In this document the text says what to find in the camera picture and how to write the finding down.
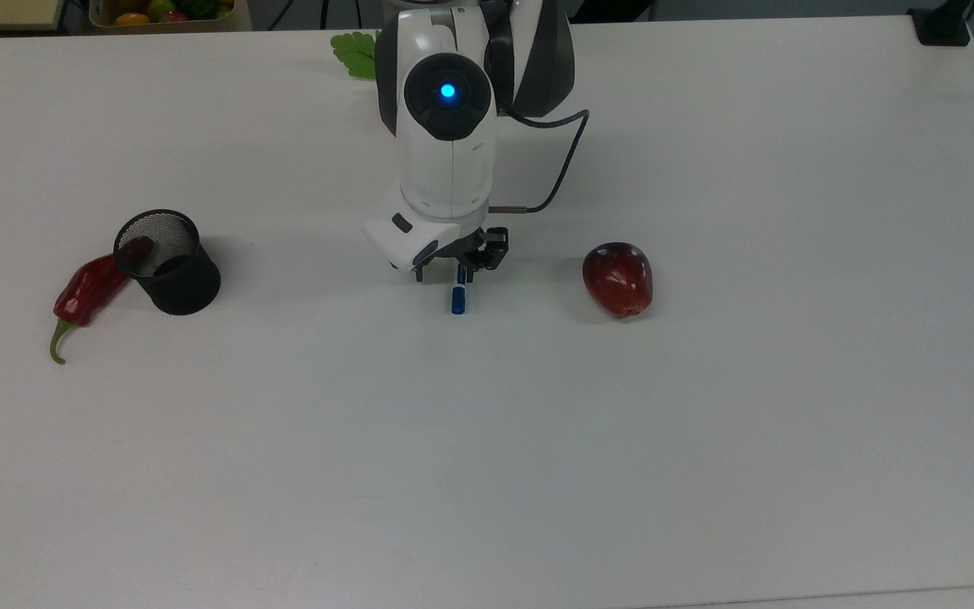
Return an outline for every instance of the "black mesh pen holder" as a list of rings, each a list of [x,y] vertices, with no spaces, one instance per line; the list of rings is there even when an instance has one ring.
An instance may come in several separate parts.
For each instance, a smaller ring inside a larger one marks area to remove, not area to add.
[[[148,255],[124,253],[136,239],[151,239]],[[220,270],[201,246],[198,228],[177,211],[154,209],[135,216],[119,231],[113,253],[119,269],[168,315],[197,313],[220,292]]]

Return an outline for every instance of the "red apple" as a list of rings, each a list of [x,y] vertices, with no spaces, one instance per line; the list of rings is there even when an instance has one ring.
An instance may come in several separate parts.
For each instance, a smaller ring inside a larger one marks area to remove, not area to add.
[[[653,267],[637,246],[605,243],[584,257],[584,287],[608,315],[626,319],[653,302]]]
[[[189,20],[190,17],[186,16],[186,13],[179,13],[178,11],[167,11],[160,15],[160,23],[189,22]]]

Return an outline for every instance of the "fruit basket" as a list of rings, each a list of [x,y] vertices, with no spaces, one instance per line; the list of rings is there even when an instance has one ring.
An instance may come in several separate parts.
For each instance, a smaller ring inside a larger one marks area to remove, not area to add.
[[[89,21],[101,34],[254,29],[247,0],[92,0]]]

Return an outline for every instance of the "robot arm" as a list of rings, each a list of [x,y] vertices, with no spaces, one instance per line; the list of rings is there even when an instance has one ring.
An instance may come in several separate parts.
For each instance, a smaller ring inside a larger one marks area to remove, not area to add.
[[[395,22],[401,176],[364,231],[391,265],[408,271],[487,217],[497,111],[479,8],[406,11]]]
[[[402,11],[375,47],[379,112],[397,136],[401,176],[364,231],[402,271],[434,257],[472,271],[498,265],[507,233],[480,228],[496,104],[542,116],[573,84],[568,23],[556,0],[449,4]]]

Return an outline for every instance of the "black cable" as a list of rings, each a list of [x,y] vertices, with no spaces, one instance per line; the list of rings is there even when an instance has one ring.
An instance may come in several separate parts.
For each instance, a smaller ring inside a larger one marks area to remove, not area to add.
[[[487,212],[489,213],[536,213],[537,211],[544,211],[546,206],[551,205],[551,201],[554,200],[554,196],[558,194],[558,189],[561,188],[561,181],[563,181],[566,177],[566,171],[569,169],[569,162],[573,158],[573,153],[577,151],[577,143],[580,141],[581,134],[584,132],[584,126],[585,124],[588,124],[588,109],[583,109],[581,112],[575,112],[575,114],[569,115],[566,118],[551,120],[548,121],[548,123],[544,123],[544,121],[531,120],[517,114],[517,112],[513,112],[513,108],[511,108],[509,104],[506,104],[505,101],[498,101],[498,104],[500,107],[502,107],[503,111],[506,111],[506,114],[509,114],[514,120],[517,120],[518,123],[525,124],[527,127],[534,127],[536,129],[553,129],[564,126],[564,124],[573,123],[573,121],[577,119],[581,119],[581,124],[577,128],[577,133],[573,134],[573,142],[571,145],[569,145],[569,152],[566,153],[566,160],[561,164],[561,170],[558,171],[558,179],[555,181],[554,188],[551,189],[551,194],[548,195],[548,198],[546,198],[544,203],[538,204],[536,207],[503,206],[490,207],[487,209]]]
[[[295,0],[287,0],[287,3],[285,4],[285,8],[281,8],[281,14],[277,15],[277,19],[274,19],[273,23],[270,23],[270,27],[267,27],[265,31],[273,31],[273,28],[276,27],[278,23],[281,23],[281,19],[283,19],[283,15],[287,12],[288,8],[291,8],[291,3],[294,3],[294,1]]]

